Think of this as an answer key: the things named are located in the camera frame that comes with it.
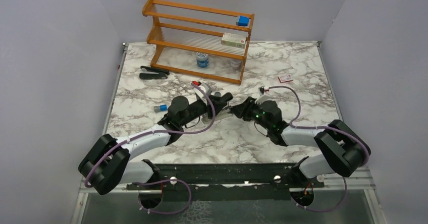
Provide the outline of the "black stapler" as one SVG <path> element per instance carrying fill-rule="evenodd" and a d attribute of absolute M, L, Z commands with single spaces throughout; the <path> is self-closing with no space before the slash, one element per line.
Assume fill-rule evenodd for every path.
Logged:
<path fill-rule="evenodd" d="M 141 66 L 142 72 L 139 74 L 141 80 L 157 80 L 157 79 L 167 79 L 170 72 L 168 70 Z"/>

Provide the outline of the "silver chrome stapler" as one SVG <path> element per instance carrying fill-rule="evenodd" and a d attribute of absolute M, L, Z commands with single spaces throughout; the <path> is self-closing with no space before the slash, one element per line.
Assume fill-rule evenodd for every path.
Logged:
<path fill-rule="evenodd" d="M 230 109 L 223 109 L 223 110 L 221 110 L 221 111 L 220 111 L 220 112 L 215 116 L 214 120 L 215 120 L 215 121 L 219 121 L 219 120 L 225 119 L 225 118 L 227 118 L 227 117 L 231 117 L 231 116 L 233 116 L 233 114 L 232 114 L 232 112 L 230 111 Z M 210 124 L 210 123 L 212 122 L 212 119 L 211 119 L 211 118 L 209 118 L 209 117 L 207 116 L 207 114 L 205 114 L 205 115 L 203 115 L 203 116 L 201 117 L 201 121 L 202 121 L 205 125 L 208 125 L 208 124 Z"/>

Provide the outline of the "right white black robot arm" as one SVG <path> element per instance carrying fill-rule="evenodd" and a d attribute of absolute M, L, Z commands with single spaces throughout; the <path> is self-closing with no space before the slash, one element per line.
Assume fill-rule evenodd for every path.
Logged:
<path fill-rule="evenodd" d="M 291 180 L 297 187 L 304 187 L 311 179 L 324 174 L 347 178 L 365 165 L 371 155 L 368 145 L 339 119 L 326 126 L 292 126 L 282 119 L 282 111 L 275 101 L 259 103 L 252 97 L 231 107 L 230 111 L 239 119 L 262 126 L 275 145 L 317 147 L 321 151 L 292 166 Z"/>

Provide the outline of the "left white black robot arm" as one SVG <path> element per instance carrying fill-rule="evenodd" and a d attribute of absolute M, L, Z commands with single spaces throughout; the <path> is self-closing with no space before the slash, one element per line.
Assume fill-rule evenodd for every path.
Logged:
<path fill-rule="evenodd" d="M 176 96 L 167 113 L 150 129 L 122 140 L 110 134 L 100 136 L 78 166 L 84 186 L 94 188 L 100 195 L 109 193 L 123 182 L 131 159 L 174 143 L 184 134 L 184 126 L 196 118 L 207 115 L 214 120 L 232 99 L 229 92 L 223 96 L 197 97 L 193 103 L 189 103 L 185 96 Z"/>

